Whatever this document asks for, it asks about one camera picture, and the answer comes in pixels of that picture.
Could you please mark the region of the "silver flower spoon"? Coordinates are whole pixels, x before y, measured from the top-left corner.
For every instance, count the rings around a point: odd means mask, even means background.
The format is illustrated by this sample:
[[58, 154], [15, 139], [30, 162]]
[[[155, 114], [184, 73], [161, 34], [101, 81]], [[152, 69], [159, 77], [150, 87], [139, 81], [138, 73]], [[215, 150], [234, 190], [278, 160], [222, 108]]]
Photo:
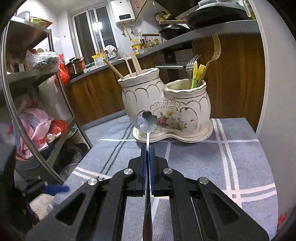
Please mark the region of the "silver flower spoon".
[[150, 184], [150, 162], [149, 162], [149, 143], [150, 135], [157, 129], [157, 117], [150, 111], [144, 111], [142, 116], [137, 119], [138, 130], [146, 134], [145, 145], [145, 212], [142, 228], [142, 239], [152, 240], [152, 212], [151, 212], [151, 184]]

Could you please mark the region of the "yellow green tulip utensil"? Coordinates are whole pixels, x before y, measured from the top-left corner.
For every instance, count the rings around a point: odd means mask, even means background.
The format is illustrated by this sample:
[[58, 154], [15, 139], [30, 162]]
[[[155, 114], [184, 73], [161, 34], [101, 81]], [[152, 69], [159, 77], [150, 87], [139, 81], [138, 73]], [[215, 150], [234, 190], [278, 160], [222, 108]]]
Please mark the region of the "yellow green tulip utensil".
[[198, 63], [197, 61], [194, 61], [193, 64], [193, 77], [192, 77], [192, 83], [191, 83], [191, 89], [195, 88], [197, 85], [197, 71], [198, 71]]

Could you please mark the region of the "gold metal fork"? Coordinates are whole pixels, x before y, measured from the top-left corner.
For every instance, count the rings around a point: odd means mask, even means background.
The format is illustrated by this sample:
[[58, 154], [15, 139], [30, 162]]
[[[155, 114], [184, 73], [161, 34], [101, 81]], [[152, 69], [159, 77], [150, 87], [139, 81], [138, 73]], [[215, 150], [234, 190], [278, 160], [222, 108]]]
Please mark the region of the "gold metal fork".
[[201, 82], [202, 82], [203, 78], [205, 77], [205, 74], [207, 72], [207, 69], [208, 69], [210, 63], [213, 61], [216, 61], [221, 55], [222, 48], [221, 48], [221, 43], [220, 43], [220, 39], [219, 39], [218, 34], [214, 33], [212, 38], [213, 38], [213, 44], [214, 44], [214, 53], [213, 53], [212, 58], [207, 62], [206, 66], [201, 74], [201, 77], [197, 83], [197, 87], [202, 85]]

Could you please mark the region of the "wooden kitchen cabinets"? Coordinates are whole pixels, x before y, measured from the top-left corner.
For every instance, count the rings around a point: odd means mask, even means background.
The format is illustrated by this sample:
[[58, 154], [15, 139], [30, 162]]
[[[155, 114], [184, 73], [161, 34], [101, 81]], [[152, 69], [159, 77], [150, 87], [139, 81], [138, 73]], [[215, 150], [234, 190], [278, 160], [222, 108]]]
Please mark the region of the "wooden kitchen cabinets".
[[[179, 50], [193, 49], [182, 45]], [[154, 67], [157, 53], [139, 59], [143, 69]], [[204, 54], [199, 63], [206, 65], [211, 59]], [[207, 83], [207, 92], [211, 101], [212, 118], [246, 118], [256, 129], [261, 115], [265, 78], [263, 80], [221, 80], [220, 77]], [[86, 125], [117, 113], [124, 109], [121, 87], [115, 73], [105, 68], [66, 85], [66, 93], [71, 108], [80, 124]]]

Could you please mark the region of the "grey kitchen countertop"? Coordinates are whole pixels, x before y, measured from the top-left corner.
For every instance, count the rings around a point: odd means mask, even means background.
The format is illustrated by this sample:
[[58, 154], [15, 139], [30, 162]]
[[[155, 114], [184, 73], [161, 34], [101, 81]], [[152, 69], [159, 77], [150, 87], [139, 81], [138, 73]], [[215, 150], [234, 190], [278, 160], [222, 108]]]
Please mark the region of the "grey kitchen countertop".
[[256, 20], [243, 20], [221, 23], [193, 30], [175, 37], [155, 47], [145, 49], [139, 58], [159, 51], [176, 51], [182, 45], [193, 48], [195, 53], [212, 56], [212, 35], [218, 34], [221, 42], [221, 56], [211, 63], [205, 80], [250, 80], [265, 78], [264, 52]]

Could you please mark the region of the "pink cloth bundle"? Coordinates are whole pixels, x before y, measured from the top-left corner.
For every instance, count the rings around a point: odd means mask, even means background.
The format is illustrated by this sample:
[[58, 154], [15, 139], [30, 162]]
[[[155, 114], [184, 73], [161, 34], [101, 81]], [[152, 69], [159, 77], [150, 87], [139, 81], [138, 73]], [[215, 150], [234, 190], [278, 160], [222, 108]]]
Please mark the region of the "pink cloth bundle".
[[[26, 108], [19, 115], [26, 133], [38, 151], [48, 149], [45, 137], [54, 120], [39, 108]], [[14, 123], [9, 126], [10, 133], [15, 136], [16, 156], [20, 160], [27, 160], [33, 156], [23, 139], [20, 137]]]

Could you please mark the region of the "blue striped tablecloth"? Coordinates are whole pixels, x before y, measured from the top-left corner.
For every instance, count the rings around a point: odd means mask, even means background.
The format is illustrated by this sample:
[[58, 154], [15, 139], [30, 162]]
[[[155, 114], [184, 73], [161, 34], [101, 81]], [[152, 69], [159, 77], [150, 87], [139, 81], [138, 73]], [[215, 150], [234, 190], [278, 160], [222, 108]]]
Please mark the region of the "blue striped tablecloth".
[[[185, 177], [207, 177], [260, 224], [270, 238], [278, 223], [278, 198], [271, 168], [252, 127], [244, 118], [212, 120], [206, 140], [184, 143], [171, 138], [154, 144], [156, 155]], [[65, 181], [71, 192], [90, 178], [104, 180], [140, 155], [128, 116], [86, 130], [93, 148]]]

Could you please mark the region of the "metal storage rack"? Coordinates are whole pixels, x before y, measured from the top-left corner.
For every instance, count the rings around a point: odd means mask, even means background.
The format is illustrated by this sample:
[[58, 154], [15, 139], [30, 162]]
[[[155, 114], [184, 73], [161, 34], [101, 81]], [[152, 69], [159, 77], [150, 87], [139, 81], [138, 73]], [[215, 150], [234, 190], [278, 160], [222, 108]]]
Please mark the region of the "metal storage rack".
[[84, 138], [88, 147], [92, 148], [93, 145], [86, 133], [84, 132], [81, 124], [76, 120], [74, 112], [70, 106], [70, 103], [67, 99], [66, 91], [64, 84], [62, 82], [61, 76], [58, 71], [54, 72], [43, 71], [41, 69], [28, 70], [24, 72], [18, 72], [8, 75], [6, 72], [6, 53], [19, 53], [22, 54], [27, 50], [32, 49], [37, 44], [42, 42], [44, 39], [48, 39], [49, 49], [53, 51], [53, 39], [52, 32], [46, 28], [42, 28], [30, 21], [19, 18], [17, 16], [11, 17], [8, 24], [4, 28], [1, 36], [1, 82], [3, 85], [3, 93], [6, 100], [8, 110], [11, 114], [11, 119], [16, 125], [19, 136], [22, 138], [25, 145], [31, 151], [33, 157], [38, 160], [40, 165], [46, 170], [48, 175], [55, 179], [57, 183], [64, 184], [64, 181], [59, 176], [59, 174], [54, 171], [54, 163], [60, 153], [60, 150], [67, 139], [67, 134], [62, 135], [58, 142], [56, 142], [51, 155], [48, 159], [45, 159], [40, 151], [34, 146], [33, 141], [30, 139], [27, 134], [21, 119], [19, 118], [18, 111], [15, 107], [13, 97], [11, 95], [10, 84], [14, 84], [17, 88], [26, 88], [27, 91], [35, 97], [37, 87], [43, 83], [45, 80], [52, 76], [56, 76], [58, 79], [59, 87], [62, 92], [64, 101], [67, 104], [67, 108], [71, 113], [71, 118], [68, 120], [68, 132], [72, 129], [74, 125], [77, 126], [82, 137]]

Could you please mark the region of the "cream ceramic utensil holder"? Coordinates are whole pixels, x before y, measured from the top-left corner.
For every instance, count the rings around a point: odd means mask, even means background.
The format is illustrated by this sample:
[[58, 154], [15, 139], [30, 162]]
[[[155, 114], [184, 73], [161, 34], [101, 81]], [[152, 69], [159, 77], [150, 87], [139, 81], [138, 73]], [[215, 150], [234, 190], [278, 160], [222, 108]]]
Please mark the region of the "cream ceramic utensil holder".
[[151, 142], [175, 138], [196, 143], [213, 133], [206, 82], [197, 88], [191, 88], [187, 78], [164, 84], [159, 77], [159, 69], [149, 68], [140, 75], [128, 74], [118, 83], [122, 88], [126, 113], [134, 125], [133, 136], [138, 141], [146, 140], [137, 124], [145, 111], [157, 117], [158, 128], [151, 134]]

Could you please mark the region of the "red plastic bag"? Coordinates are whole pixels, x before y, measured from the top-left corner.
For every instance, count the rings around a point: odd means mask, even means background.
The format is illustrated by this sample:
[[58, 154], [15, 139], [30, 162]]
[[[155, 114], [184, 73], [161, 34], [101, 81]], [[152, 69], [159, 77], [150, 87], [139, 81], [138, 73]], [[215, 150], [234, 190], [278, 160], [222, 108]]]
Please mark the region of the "red plastic bag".
[[66, 86], [70, 82], [70, 76], [68, 73], [68, 68], [65, 64], [65, 59], [63, 54], [59, 54], [60, 65], [59, 65], [59, 73], [62, 79], [63, 84]]

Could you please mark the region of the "wooden chopstick in holder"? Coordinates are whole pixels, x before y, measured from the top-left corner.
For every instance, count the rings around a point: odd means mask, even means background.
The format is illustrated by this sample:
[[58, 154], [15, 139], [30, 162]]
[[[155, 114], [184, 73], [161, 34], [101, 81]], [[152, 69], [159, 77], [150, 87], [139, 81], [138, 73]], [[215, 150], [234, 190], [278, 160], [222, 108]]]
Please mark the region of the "wooden chopstick in holder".
[[121, 78], [121, 79], [125, 78], [106, 58], [103, 58], [103, 61], [119, 78]]

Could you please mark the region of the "stainless steel oven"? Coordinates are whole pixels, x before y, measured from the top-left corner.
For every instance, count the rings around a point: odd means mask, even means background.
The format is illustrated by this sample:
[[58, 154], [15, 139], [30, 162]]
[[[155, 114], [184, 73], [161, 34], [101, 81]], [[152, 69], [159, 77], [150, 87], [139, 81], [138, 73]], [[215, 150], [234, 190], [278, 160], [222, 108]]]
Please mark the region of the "stainless steel oven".
[[[194, 57], [192, 49], [175, 51], [172, 49], [164, 49], [158, 51], [154, 65], [186, 65]], [[189, 74], [183, 70], [176, 69], [160, 69], [159, 76], [164, 84], [173, 82], [178, 79], [188, 78]]]

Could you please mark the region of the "yellow oil bottle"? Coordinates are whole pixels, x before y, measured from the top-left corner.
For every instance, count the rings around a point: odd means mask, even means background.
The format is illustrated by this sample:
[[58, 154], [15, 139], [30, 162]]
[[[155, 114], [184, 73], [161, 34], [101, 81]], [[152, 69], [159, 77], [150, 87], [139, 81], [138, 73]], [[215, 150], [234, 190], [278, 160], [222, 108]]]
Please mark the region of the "yellow oil bottle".
[[139, 55], [141, 49], [142, 49], [142, 44], [137, 39], [132, 39], [132, 50], [134, 54]]

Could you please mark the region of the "black frying pan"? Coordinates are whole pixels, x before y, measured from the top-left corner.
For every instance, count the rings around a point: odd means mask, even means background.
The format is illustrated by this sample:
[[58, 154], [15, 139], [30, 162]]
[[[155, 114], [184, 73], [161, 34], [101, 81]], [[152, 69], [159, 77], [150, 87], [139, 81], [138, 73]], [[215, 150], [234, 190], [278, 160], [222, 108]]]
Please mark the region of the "black frying pan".
[[159, 30], [158, 33], [145, 33], [145, 34], [142, 34], [142, 36], [143, 37], [161, 36], [168, 41], [180, 35], [186, 34], [188, 32], [191, 32], [191, 29], [188, 27], [182, 26], [180, 24], [170, 24], [164, 27], [163, 29]]

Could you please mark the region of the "white water heater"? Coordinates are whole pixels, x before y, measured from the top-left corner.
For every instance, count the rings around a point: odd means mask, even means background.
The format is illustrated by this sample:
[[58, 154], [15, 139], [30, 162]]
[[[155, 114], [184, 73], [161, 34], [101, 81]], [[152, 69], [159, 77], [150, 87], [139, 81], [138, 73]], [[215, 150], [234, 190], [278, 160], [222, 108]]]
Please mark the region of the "white water heater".
[[129, 0], [111, 1], [110, 5], [116, 24], [135, 21], [135, 15]]

